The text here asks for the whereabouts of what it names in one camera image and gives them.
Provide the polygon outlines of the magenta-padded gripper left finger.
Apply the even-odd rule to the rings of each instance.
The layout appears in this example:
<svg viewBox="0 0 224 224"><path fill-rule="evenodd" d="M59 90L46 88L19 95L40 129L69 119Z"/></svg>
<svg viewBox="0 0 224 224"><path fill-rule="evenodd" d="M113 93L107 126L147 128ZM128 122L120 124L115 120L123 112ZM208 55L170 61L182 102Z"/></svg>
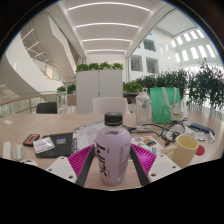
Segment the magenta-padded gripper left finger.
<svg viewBox="0 0 224 224"><path fill-rule="evenodd" d="M69 157L60 156L47 171L83 187L95 156L95 145L87 146Z"/></svg>

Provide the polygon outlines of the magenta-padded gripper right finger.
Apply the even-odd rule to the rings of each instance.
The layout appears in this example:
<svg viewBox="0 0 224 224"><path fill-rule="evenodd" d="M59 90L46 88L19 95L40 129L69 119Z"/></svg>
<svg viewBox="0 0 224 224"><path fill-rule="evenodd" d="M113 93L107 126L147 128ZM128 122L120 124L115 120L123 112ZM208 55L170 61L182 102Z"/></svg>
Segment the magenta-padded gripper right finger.
<svg viewBox="0 0 224 224"><path fill-rule="evenodd" d="M166 155L155 155L135 144L131 145L130 155L142 186L180 170Z"/></svg>

